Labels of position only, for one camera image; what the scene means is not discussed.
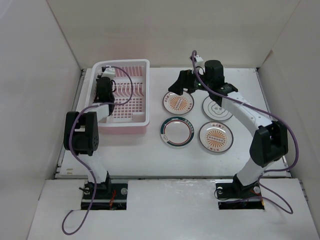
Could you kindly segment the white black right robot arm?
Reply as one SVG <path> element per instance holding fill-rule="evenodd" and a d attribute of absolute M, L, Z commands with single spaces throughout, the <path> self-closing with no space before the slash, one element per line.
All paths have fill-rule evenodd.
<path fill-rule="evenodd" d="M 207 91 L 211 100 L 236 117 L 253 137 L 247 163 L 231 183 L 219 185 L 222 198 L 244 199 L 259 185 L 259 177 L 265 170 L 288 153 L 289 127 L 274 117 L 266 117 L 266 111 L 247 103 L 235 86 L 225 82 L 224 67 L 219 60 L 206 61 L 203 74 L 194 63 L 193 70 L 180 71 L 168 88 L 179 96 L 184 91 L 192 94 L 197 90 Z"/>

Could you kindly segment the green red rimmed plate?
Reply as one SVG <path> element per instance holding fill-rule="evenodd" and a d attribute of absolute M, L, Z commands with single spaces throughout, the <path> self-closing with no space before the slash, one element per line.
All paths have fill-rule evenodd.
<path fill-rule="evenodd" d="M 160 127 L 160 136 L 164 143 L 174 148 L 187 146 L 194 138 L 193 124 L 181 116 L 167 118 Z"/>

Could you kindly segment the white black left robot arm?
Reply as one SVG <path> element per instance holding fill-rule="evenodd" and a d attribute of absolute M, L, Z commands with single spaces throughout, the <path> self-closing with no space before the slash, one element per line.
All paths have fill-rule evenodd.
<path fill-rule="evenodd" d="M 109 117 L 114 111 L 115 81 L 109 77 L 96 80 L 94 105 L 90 111 L 80 113 L 69 111 L 65 117 L 63 145 L 65 150 L 73 149 L 74 154 L 85 163 L 88 183 L 88 194 L 95 192 L 105 199 L 111 195 L 112 183 L 108 171 L 102 166 L 96 150 L 99 146 L 98 122 Z"/>

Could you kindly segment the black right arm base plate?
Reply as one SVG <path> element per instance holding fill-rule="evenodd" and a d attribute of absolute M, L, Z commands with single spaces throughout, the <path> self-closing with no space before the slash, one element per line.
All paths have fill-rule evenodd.
<path fill-rule="evenodd" d="M 214 195 L 218 200 L 219 210 L 265 209 L 258 183 L 240 189 L 233 182 L 216 182 L 215 187 Z"/>

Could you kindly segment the white plate grey emblem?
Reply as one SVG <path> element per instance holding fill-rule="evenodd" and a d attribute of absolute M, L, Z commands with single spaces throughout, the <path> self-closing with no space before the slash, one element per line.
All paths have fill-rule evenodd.
<path fill-rule="evenodd" d="M 229 111 L 210 99 L 209 96 L 202 102 L 202 111 L 208 118 L 218 122 L 227 121 L 233 116 Z"/>

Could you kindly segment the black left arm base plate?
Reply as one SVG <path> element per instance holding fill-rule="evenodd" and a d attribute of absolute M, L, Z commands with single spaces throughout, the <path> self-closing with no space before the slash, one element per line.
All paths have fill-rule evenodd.
<path fill-rule="evenodd" d="M 94 186 L 86 183 L 79 188 L 82 191 L 81 210 L 87 210 L 92 200 Z M 126 210 L 128 196 L 127 182 L 113 182 L 109 189 L 98 188 L 91 206 L 91 210 Z"/>

